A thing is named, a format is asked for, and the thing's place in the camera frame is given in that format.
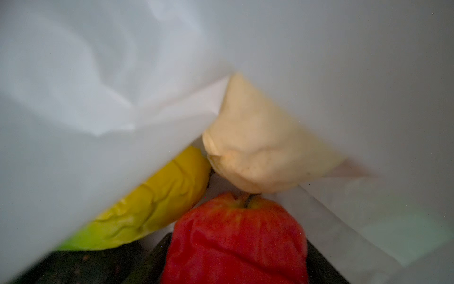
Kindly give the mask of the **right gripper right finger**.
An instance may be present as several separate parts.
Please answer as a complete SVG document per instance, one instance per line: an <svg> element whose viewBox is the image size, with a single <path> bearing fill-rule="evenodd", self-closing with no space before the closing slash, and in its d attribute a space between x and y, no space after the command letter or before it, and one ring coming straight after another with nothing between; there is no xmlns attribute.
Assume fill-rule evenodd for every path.
<svg viewBox="0 0 454 284"><path fill-rule="evenodd" d="M310 284L349 284L349 282L308 240L306 263Z"/></svg>

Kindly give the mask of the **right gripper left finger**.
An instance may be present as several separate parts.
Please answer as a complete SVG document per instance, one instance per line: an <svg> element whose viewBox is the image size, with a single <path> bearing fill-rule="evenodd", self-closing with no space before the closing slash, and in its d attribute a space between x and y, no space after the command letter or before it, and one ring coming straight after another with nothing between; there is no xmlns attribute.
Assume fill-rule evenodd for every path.
<svg viewBox="0 0 454 284"><path fill-rule="evenodd" d="M167 233L144 262L137 266L122 284L159 284L166 263L172 233Z"/></svg>

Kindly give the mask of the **dark avocado toy fruit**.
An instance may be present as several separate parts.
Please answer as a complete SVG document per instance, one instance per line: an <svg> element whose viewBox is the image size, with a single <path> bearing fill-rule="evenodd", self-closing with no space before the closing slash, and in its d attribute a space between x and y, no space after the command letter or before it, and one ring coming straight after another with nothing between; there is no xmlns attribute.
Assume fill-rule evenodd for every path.
<svg viewBox="0 0 454 284"><path fill-rule="evenodd" d="M120 284L142 259L135 241L97 251L53 252L12 284Z"/></svg>

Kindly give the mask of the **red toy fruit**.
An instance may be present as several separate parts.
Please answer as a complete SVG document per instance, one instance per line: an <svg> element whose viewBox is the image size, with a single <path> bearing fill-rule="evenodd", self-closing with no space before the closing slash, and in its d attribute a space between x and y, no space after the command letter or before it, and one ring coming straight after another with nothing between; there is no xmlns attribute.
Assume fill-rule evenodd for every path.
<svg viewBox="0 0 454 284"><path fill-rule="evenodd" d="M278 203L226 192L175 224L163 284L306 284L307 240Z"/></svg>

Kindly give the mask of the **yellow toy fruit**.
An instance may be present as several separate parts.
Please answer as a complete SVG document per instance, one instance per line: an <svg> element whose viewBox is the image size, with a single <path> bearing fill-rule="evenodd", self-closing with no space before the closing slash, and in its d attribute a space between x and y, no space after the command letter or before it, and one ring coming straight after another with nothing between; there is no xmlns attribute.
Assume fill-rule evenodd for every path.
<svg viewBox="0 0 454 284"><path fill-rule="evenodd" d="M189 146L110 209L58 246L79 252L117 248L177 221L204 196L211 165Z"/></svg>

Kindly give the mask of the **beige toy fruit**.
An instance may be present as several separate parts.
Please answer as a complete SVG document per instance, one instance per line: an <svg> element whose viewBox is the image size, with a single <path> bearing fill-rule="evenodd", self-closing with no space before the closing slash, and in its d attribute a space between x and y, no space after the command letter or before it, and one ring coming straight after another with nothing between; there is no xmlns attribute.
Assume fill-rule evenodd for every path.
<svg viewBox="0 0 454 284"><path fill-rule="evenodd" d="M239 73L202 140L215 172L251 194L286 191L346 160Z"/></svg>

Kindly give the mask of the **white plastic bag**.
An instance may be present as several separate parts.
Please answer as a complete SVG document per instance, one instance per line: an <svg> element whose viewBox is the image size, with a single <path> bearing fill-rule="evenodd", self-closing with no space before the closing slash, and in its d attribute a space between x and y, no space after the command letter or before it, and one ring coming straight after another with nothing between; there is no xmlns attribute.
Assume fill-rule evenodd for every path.
<svg viewBox="0 0 454 284"><path fill-rule="evenodd" d="M202 137L237 73L346 157L271 194L347 280L454 281L452 1L2 1L1 282Z"/></svg>

